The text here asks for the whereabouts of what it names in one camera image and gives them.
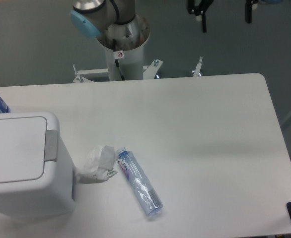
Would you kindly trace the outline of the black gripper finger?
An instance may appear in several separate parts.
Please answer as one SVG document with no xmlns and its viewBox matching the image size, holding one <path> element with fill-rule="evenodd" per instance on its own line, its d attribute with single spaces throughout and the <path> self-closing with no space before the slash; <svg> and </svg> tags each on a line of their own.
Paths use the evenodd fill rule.
<svg viewBox="0 0 291 238">
<path fill-rule="evenodd" d="M 202 22 L 202 32 L 207 32 L 206 11 L 212 4 L 212 0 L 201 0 L 199 5 L 195 5 L 195 0 L 187 0 L 187 11 L 194 14 Z"/>
<path fill-rule="evenodd" d="M 246 0 L 245 1 L 245 22 L 252 23 L 252 11 L 258 6 L 258 0 Z"/>
</svg>

